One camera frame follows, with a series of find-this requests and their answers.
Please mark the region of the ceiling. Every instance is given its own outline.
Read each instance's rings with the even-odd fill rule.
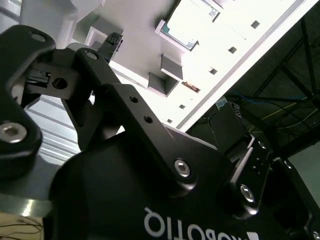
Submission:
[[[316,88],[320,90],[320,69],[317,67],[320,61],[320,2],[318,2],[305,16],[307,37],[310,46],[312,64],[314,68]],[[263,123],[267,125],[266,129],[253,127],[251,119],[246,119],[243,114],[244,123],[251,131],[251,134],[270,141],[266,138],[265,132],[273,132],[272,142],[277,142],[279,147],[292,146],[293,142],[302,139],[306,133],[313,133],[315,138],[312,141],[305,140],[305,147],[308,144],[314,144],[320,140],[318,127],[320,125],[320,113],[312,100],[305,99],[306,95],[282,70],[282,66],[287,68],[310,92],[313,91],[306,48],[303,42],[302,21],[297,22],[249,71],[247,71],[240,80],[226,93],[229,101],[235,102],[242,107],[243,111],[249,111]],[[259,94],[256,94],[267,79],[272,80],[265,88],[261,88]],[[214,144],[213,135],[207,124],[207,119],[216,111],[212,107],[198,121],[191,134]],[[290,155],[302,149],[291,149]]]
[[[320,61],[320,3],[318,2],[305,16],[305,26],[308,35],[308,42],[310,45],[310,52],[312,56],[312,63],[315,76],[315,84],[317,89],[320,89],[320,69],[317,67]],[[301,46],[297,51],[286,61],[283,59],[291,51],[291,49],[297,45],[297,43],[303,38],[302,23],[298,22],[292,29],[279,40],[271,49],[265,54],[255,65],[251,68],[228,92],[230,95],[235,95],[235,91],[241,93],[243,96],[252,96],[262,85],[262,83],[270,76],[270,74],[278,69],[279,66],[285,66],[291,71],[299,81],[312,92],[312,84],[310,79],[310,73],[308,68],[308,61],[306,57],[305,46]],[[276,71],[275,77],[260,93],[259,97],[268,98],[281,98],[281,99],[294,99],[301,100],[306,95],[290,80],[290,78],[281,69]],[[292,102],[275,101],[281,107],[291,105]],[[273,104],[256,104],[256,103],[243,103],[245,108],[255,114],[259,118],[263,118],[274,111],[279,110],[279,107]],[[270,125],[270,127],[277,127],[276,139],[280,146],[285,146],[289,142],[296,139],[298,136],[303,135],[308,131],[312,131],[312,128],[320,124],[319,110],[310,101],[300,102],[289,108],[293,110],[292,113],[282,111],[272,117],[268,117],[264,121]],[[256,134],[261,135],[259,130],[256,130]]]
[[[289,20],[292,15],[306,3],[313,5],[311,1],[220,1],[223,12],[199,37],[199,45],[187,53],[155,33],[157,21],[170,15],[177,4],[175,0],[107,0],[103,7],[78,23],[73,38],[85,42],[90,26],[99,17],[123,29],[124,42],[110,66],[140,90],[162,122],[186,131],[240,78],[241,75],[232,72],[242,68],[245,58],[257,52],[257,48],[261,48],[285,21],[286,25],[292,26],[294,23]],[[254,21],[260,23],[256,29],[251,27]],[[283,27],[278,31],[278,38],[287,29]],[[237,49],[234,54],[228,51],[231,47]],[[256,60],[263,51],[257,53]],[[162,54],[182,65],[183,81],[199,88],[198,93],[182,84],[167,97],[150,93],[149,73],[166,78],[160,68]],[[217,70],[215,75],[209,72],[212,68]]]

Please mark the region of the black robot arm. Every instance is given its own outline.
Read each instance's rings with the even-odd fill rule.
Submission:
[[[231,104],[212,119],[218,151],[120,83],[108,63],[121,38],[73,51],[29,26],[0,35],[0,211],[42,217],[54,240],[320,239],[299,174],[268,161]],[[41,95],[61,98],[78,135],[82,152],[61,167],[37,155],[41,130],[24,111]]]

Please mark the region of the white ceiling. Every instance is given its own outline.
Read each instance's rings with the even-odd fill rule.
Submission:
[[[291,8],[287,11],[291,13],[282,17],[282,23],[288,22],[290,20],[288,17],[292,17],[292,13],[303,4],[313,6],[312,1],[316,2],[314,0],[219,1],[224,8],[223,12],[199,37],[199,45],[188,53],[182,52],[155,33],[157,21],[168,17],[177,3],[175,0],[106,0],[105,5],[96,12],[100,17],[123,29],[124,42],[110,65],[127,77],[127,83],[138,83],[133,85],[161,121],[166,122],[170,119],[172,127],[186,131],[197,120],[194,117],[195,113],[198,112],[197,118],[201,116],[198,110],[202,107],[204,99],[214,95],[214,101],[209,101],[212,106],[228,90],[224,88],[221,91],[222,88],[217,86],[228,81],[226,76],[230,75],[235,66],[241,67],[239,63],[243,64],[244,57],[248,57],[249,52],[250,54],[256,52],[256,49],[254,51],[252,49],[257,47],[257,43],[261,45],[271,32],[277,30],[280,26],[279,19],[284,13]],[[260,23],[256,29],[251,27],[254,21]],[[278,32],[277,35],[282,36],[287,30]],[[234,54],[228,51],[231,47],[237,49]],[[159,77],[165,76],[160,70],[162,54],[181,63],[183,81],[199,88],[199,93],[182,84],[178,84],[168,97],[147,90],[150,72]],[[209,72],[211,68],[218,72],[212,75]],[[238,75],[234,78],[233,84],[240,77],[241,75]],[[205,110],[202,108],[200,112],[204,114],[210,106],[207,103]]]

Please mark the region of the mounting hole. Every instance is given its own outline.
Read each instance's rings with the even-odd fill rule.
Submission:
[[[148,123],[148,124],[152,124],[154,121],[152,120],[151,117],[149,116],[144,116],[144,120]]]
[[[229,51],[230,53],[234,54],[234,53],[237,51],[237,49],[236,49],[234,46],[232,46],[232,47],[230,47],[230,48],[228,49],[228,51]]]
[[[215,75],[218,71],[215,70],[214,68],[211,68],[211,70],[209,71],[212,75]]]
[[[42,35],[40,35],[38,33],[35,33],[35,32],[31,34],[31,37],[34,40],[37,40],[39,42],[43,42],[44,43],[45,41],[47,41],[47,39],[44,36],[42,36]]]
[[[66,80],[64,80],[63,78],[59,77],[59,78],[56,78],[55,80],[53,80],[52,86],[55,89],[62,90],[62,89],[65,89],[68,86],[68,83],[67,83]]]
[[[4,134],[6,134],[8,136],[13,137],[13,136],[18,135],[19,130],[13,126],[10,126],[10,127],[4,128],[3,132],[4,132]]]
[[[264,163],[261,161],[260,158],[257,157],[257,158],[256,158],[256,161],[257,161],[260,165],[262,165],[262,166],[264,165]]]
[[[136,98],[135,96],[131,96],[130,97],[131,102],[137,104],[139,102],[138,98]]]
[[[259,169],[258,169],[256,166],[253,166],[252,169],[253,169],[257,174],[260,174],[260,171],[259,171]]]
[[[97,60],[97,59],[98,59],[97,54],[95,54],[95,53],[92,52],[92,51],[86,51],[85,53],[86,53],[86,55],[87,55],[89,58],[91,58],[91,59],[94,59],[94,60]]]

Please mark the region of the black ceiling beam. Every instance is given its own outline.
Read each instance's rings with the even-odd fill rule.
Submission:
[[[258,88],[258,90],[253,94],[254,97],[259,96],[262,91],[269,85],[269,83],[272,81],[272,79],[275,78],[278,71],[280,70],[281,65],[288,62],[289,59],[297,52],[297,50],[302,46],[304,43],[304,39],[301,38],[294,46],[293,48],[288,52],[288,54],[282,59],[280,64],[272,71],[272,73],[264,80],[264,82],[261,84],[261,86]]]
[[[238,95],[229,95],[228,97],[238,98]],[[262,96],[241,96],[244,99],[252,101],[268,101],[268,102],[283,102],[283,103],[303,103],[302,99],[278,98],[278,97],[262,97]]]
[[[281,147],[276,154],[272,154],[272,157],[289,158],[292,155],[316,144],[320,141],[320,125],[312,128],[312,130],[298,136],[285,146]]]
[[[303,35],[306,62],[308,64],[308,69],[309,69],[311,88],[312,88],[312,92],[314,94],[317,94],[318,89],[317,89],[317,85],[316,85],[315,69],[314,69],[314,64],[312,61],[312,55],[311,55],[311,50],[310,50],[310,45],[309,45],[309,36],[308,36],[305,18],[303,17],[300,22],[301,22],[301,29],[302,29],[302,35]]]
[[[284,74],[296,85],[303,94],[312,101],[313,105],[320,110],[320,100],[285,66],[281,67]]]

